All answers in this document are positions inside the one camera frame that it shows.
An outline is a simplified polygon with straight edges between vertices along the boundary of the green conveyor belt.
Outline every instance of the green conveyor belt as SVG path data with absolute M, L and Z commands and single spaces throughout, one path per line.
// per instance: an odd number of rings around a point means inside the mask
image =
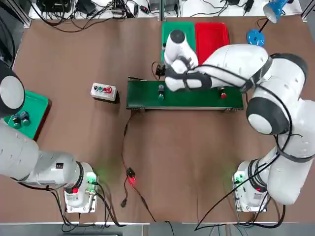
M 164 86 L 164 100 L 158 99 L 158 86 Z M 242 110 L 242 95 L 237 88 L 226 87 L 225 99 L 217 88 L 204 91 L 172 92 L 165 81 L 128 81 L 127 109 L 160 110 Z

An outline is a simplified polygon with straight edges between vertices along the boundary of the white table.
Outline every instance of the white table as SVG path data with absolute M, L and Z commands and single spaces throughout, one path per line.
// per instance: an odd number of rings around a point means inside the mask
M 148 3 L 146 0 L 134 0 L 134 1 L 138 5 L 143 5 L 145 7 L 148 6 Z M 111 0 L 93 0 L 93 2 L 95 2 L 96 4 L 98 4 L 100 6 L 106 6 L 108 3 L 111 2 Z M 102 7 L 100 7 L 98 5 L 96 5 L 96 12 L 100 11 L 102 9 Z M 41 14 L 41 11 L 38 9 L 36 3 L 33 3 L 33 6 L 37 10 L 37 12 Z M 134 3 L 131 1 L 128 1 L 127 6 L 130 8 L 131 12 L 133 12 Z M 74 11 L 74 9 L 72 8 L 70 12 L 65 13 L 64 17 L 67 18 L 70 14 L 72 14 L 73 11 Z M 50 17 L 46 17 L 46 13 L 44 13 L 43 16 L 47 20 L 50 19 Z M 30 12 L 29 12 L 29 17 L 32 19 L 40 19 L 40 17 L 37 15 L 37 13 L 34 11 L 34 9 L 32 7 L 31 7 Z M 75 14 L 76 19 L 86 19 L 86 17 L 87 17 L 87 15 L 84 13 L 77 12 Z M 95 17 L 95 19 L 108 19 L 108 18 L 112 18 L 112 17 L 121 17 L 121 15 L 114 15 L 114 14 L 112 14 L 111 10 L 107 10 L 104 13 L 102 13 L 100 16 Z M 139 18 L 141 18 L 141 17 L 159 17 L 159 14 L 158 13 L 145 14 L 144 12 L 140 11 L 140 9 L 139 9 L 138 17 Z
M 107 5 L 111 0 L 94 0 L 95 3 L 105 6 Z M 146 0 L 134 0 L 137 4 L 147 6 Z M 220 2 L 220 0 L 204 0 L 210 2 L 214 7 L 223 7 L 224 2 Z M 216 13 L 220 9 L 214 9 L 210 4 L 205 3 L 203 0 L 179 0 L 180 2 L 180 12 L 178 15 L 182 17 L 190 17 L 196 13 Z M 243 5 L 247 0 L 240 0 L 239 5 Z M 255 0 L 252 9 L 250 12 L 246 13 L 245 16 L 264 16 L 263 7 L 269 2 L 269 0 Z M 38 12 L 39 9 L 36 6 L 35 3 L 33 3 L 34 7 L 37 9 Z M 133 11 L 134 3 L 131 1 L 128 1 L 127 5 L 129 6 L 130 10 Z M 96 10 L 101 10 L 100 6 L 96 6 Z M 302 12 L 300 2 L 299 0 L 294 0 L 292 4 L 286 4 L 283 8 L 286 15 L 295 15 L 300 14 Z M 72 11 L 65 14 L 65 18 L 67 18 Z M 165 17 L 176 17 L 176 13 L 174 11 L 172 12 L 165 12 Z M 217 16 L 218 13 L 213 15 L 204 15 L 204 14 L 198 14 L 196 16 L 205 17 L 205 16 Z M 220 16 L 243 16 L 244 15 L 244 8 L 238 7 L 238 6 L 229 6 L 223 13 L 220 14 Z M 36 14 L 36 12 L 31 8 L 29 12 L 29 17 L 32 19 L 39 19 L 39 16 Z M 99 19 L 107 19 L 113 17 L 113 14 L 110 10 L 104 12 L 100 15 Z M 145 14 L 144 12 L 139 10 L 138 17 L 159 17 L 158 13 L 154 14 Z M 85 19 L 86 15 L 83 13 L 76 13 L 76 19 Z

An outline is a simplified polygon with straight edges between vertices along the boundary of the red led light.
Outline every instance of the red led light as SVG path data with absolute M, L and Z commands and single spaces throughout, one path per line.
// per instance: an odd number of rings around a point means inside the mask
M 132 177 L 132 178 L 128 177 L 128 182 L 129 182 L 131 185 L 133 185 L 133 184 L 136 182 L 136 178 L 135 178 L 135 177 Z

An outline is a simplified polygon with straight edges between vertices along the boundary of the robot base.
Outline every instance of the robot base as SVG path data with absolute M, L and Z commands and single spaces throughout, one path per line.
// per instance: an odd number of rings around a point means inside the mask
M 97 176 L 93 172 L 92 167 L 85 162 L 81 162 L 83 167 L 83 180 L 77 193 L 66 193 L 64 191 L 64 199 L 66 203 L 66 212 L 68 213 L 93 213 L 96 211 Z
M 239 177 L 244 178 L 245 174 L 243 171 L 237 171 L 234 175 L 232 175 L 232 188 L 233 189 L 238 186 L 238 184 L 235 183 L 235 182 L 239 181 L 239 179 L 236 179 L 236 176 L 238 176 L 237 178 L 239 178 Z M 261 211 L 261 212 L 266 212 L 267 211 L 267 208 L 266 208 L 267 199 L 265 199 L 265 201 L 261 205 L 261 207 L 260 207 L 260 204 L 258 206 L 250 206 L 250 205 L 246 204 L 246 202 L 248 202 L 248 200 L 246 197 L 245 185 L 246 184 L 243 184 L 243 186 L 239 187 L 238 189 L 236 189 L 234 191 L 234 201 L 235 201 L 236 210 L 238 212 L 258 212 L 259 208 L 260 208 L 260 210 L 263 209 L 263 211 Z M 265 194 L 260 195 L 259 197 L 260 197 L 260 199 L 263 199 L 264 196 L 265 196 Z

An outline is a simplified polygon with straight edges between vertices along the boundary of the red tray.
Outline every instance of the red tray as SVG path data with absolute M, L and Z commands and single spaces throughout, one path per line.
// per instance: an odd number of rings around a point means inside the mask
M 216 49 L 230 43 L 228 30 L 224 23 L 196 23 L 195 37 L 199 65 Z

